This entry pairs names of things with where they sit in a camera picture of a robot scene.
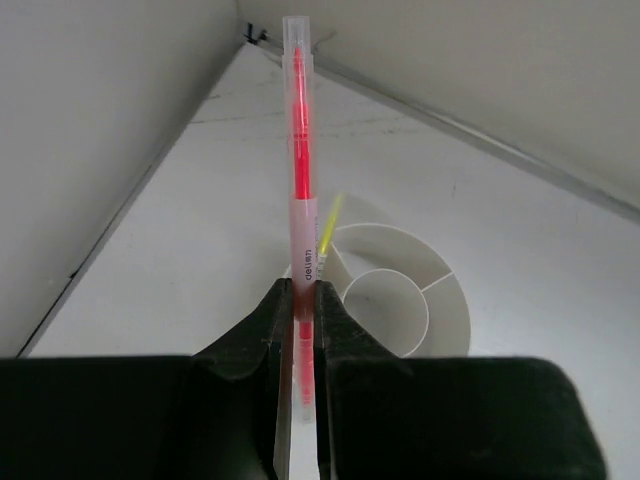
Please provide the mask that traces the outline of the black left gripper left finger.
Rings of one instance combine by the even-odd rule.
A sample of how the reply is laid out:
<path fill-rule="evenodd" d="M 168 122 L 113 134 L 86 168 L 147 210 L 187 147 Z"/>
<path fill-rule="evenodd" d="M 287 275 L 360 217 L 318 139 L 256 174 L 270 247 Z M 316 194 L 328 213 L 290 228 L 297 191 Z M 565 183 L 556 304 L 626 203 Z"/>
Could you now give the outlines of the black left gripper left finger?
<path fill-rule="evenodd" d="M 5 479 L 285 479 L 292 286 L 195 355 L 1 363 Z"/>

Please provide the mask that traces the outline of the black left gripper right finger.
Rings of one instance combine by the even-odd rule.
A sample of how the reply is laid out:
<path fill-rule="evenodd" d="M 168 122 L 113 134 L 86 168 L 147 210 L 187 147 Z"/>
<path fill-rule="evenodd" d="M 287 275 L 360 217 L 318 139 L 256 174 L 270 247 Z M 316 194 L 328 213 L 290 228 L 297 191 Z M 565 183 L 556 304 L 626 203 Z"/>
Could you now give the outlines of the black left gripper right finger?
<path fill-rule="evenodd" d="M 324 479 L 604 479 L 578 392 L 535 357 L 401 358 L 315 287 Z"/>

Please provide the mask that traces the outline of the yellow thin highlighter pen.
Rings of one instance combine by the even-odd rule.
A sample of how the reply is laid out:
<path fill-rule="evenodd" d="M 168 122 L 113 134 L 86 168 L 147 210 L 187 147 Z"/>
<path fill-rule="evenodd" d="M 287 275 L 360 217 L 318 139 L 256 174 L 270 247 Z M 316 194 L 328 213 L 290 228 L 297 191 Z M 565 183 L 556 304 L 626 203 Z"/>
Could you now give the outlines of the yellow thin highlighter pen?
<path fill-rule="evenodd" d="M 318 264 L 317 264 L 318 279 L 322 277 L 322 272 L 324 270 L 324 266 L 328 256 L 328 249 L 331 244 L 333 234 L 340 217 L 342 205 L 344 203 L 344 198 L 345 198 L 345 195 L 343 193 L 338 194 L 335 197 L 327 217 L 325 228 L 320 237 L 320 241 L 318 244 Z"/>

